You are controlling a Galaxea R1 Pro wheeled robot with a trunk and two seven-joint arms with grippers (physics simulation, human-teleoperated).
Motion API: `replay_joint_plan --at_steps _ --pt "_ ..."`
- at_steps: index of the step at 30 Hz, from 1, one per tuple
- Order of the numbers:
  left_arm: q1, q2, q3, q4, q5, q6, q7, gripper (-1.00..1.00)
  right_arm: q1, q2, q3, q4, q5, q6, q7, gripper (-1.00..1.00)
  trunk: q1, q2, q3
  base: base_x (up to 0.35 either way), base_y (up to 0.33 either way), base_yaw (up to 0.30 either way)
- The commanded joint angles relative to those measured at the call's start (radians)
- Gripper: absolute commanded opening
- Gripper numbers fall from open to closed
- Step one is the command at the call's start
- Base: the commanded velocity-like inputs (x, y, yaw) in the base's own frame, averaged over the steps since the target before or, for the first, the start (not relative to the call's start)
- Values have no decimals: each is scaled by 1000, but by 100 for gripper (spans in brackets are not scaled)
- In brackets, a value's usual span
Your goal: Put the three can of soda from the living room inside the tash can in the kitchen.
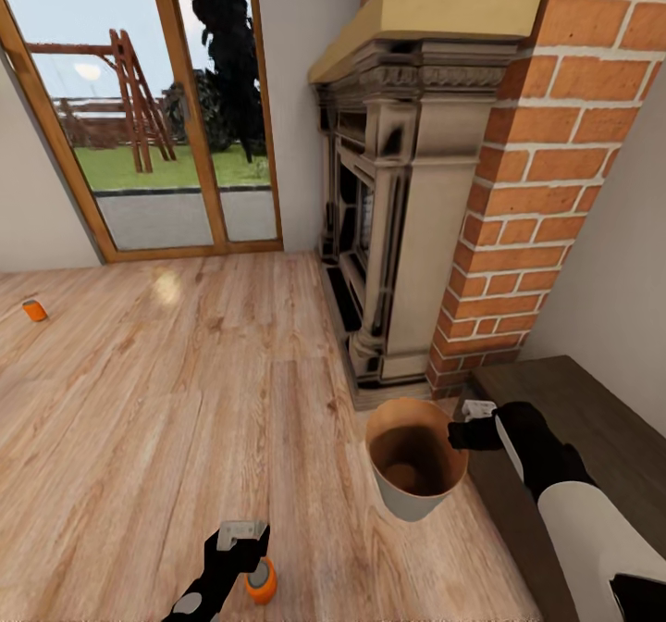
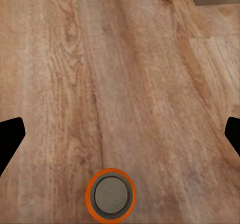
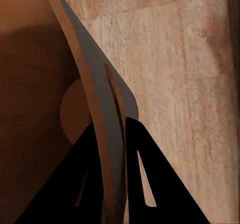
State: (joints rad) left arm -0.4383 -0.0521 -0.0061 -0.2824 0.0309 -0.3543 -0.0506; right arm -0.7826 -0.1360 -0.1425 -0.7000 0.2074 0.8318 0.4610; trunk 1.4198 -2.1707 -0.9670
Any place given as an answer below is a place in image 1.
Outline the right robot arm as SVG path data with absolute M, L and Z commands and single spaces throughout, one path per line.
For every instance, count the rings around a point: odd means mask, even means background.
M 465 401 L 454 449 L 505 448 L 546 526 L 579 622 L 666 622 L 666 560 L 587 475 L 529 402 Z

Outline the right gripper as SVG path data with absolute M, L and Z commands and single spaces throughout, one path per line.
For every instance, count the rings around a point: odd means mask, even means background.
M 493 451 L 494 448 L 489 445 L 482 432 L 480 432 L 480 425 L 484 418 L 465 423 L 458 423 L 454 421 L 449 423 L 449 442 L 454 449 L 474 449 L 475 451 Z

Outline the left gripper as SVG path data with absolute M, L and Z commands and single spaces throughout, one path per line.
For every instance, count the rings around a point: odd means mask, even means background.
M 218 551 L 218 530 L 205 542 L 204 570 L 220 567 L 228 574 L 231 590 L 240 573 L 254 573 L 260 559 L 266 558 L 269 534 L 270 525 L 265 525 L 265 531 L 260 537 L 238 538 L 236 545 L 229 551 Z

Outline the can of soda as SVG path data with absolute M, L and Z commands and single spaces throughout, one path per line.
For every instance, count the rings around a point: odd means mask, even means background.
M 256 604 L 264 605 L 273 600 L 278 578 L 268 558 L 260 559 L 254 573 L 245 573 L 245 586 Z
M 47 314 L 42 309 L 42 306 L 34 299 L 27 301 L 23 304 L 23 308 L 26 310 L 26 313 L 31 317 L 32 321 L 44 321 L 47 318 Z

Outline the trash can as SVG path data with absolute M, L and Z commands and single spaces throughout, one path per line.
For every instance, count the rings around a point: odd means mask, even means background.
M 398 397 L 369 417 L 365 444 L 384 503 L 392 515 L 421 521 L 452 493 L 467 471 L 468 449 L 454 449 L 442 408 Z

